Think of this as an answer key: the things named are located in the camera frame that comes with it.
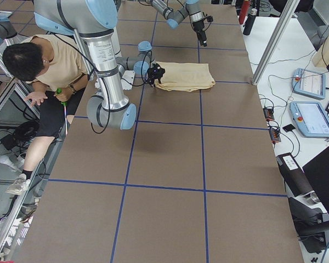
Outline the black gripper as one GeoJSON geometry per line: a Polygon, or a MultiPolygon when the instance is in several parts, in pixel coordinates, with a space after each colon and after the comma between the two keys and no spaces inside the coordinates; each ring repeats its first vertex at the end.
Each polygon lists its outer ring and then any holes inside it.
{"type": "Polygon", "coordinates": [[[148,69],[147,74],[148,74],[147,82],[149,82],[149,84],[153,88],[155,88],[156,87],[155,80],[158,80],[158,83],[162,84],[161,78],[165,74],[165,69],[162,68],[158,63],[153,63],[152,67],[148,69]]]}
{"type": "Polygon", "coordinates": [[[198,41],[200,46],[206,47],[207,46],[207,37],[204,31],[205,23],[203,20],[193,22],[194,31],[198,34],[198,41]]]}

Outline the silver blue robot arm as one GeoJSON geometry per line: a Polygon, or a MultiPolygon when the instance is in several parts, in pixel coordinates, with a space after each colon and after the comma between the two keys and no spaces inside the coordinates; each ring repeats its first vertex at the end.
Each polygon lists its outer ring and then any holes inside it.
{"type": "Polygon", "coordinates": [[[87,65],[94,70],[99,90],[88,101],[91,123],[104,128],[130,129],[137,108],[125,96],[111,37],[117,25],[113,1],[34,1],[35,21],[40,28],[73,35],[87,65]]]}
{"type": "Polygon", "coordinates": [[[175,10],[171,8],[168,1],[138,1],[138,3],[154,8],[166,20],[168,26],[175,29],[186,18],[189,19],[192,30],[196,33],[197,40],[202,47],[207,46],[207,36],[205,21],[212,23],[213,17],[205,14],[199,4],[199,1],[178,1],[180,8],[175,10]]]}

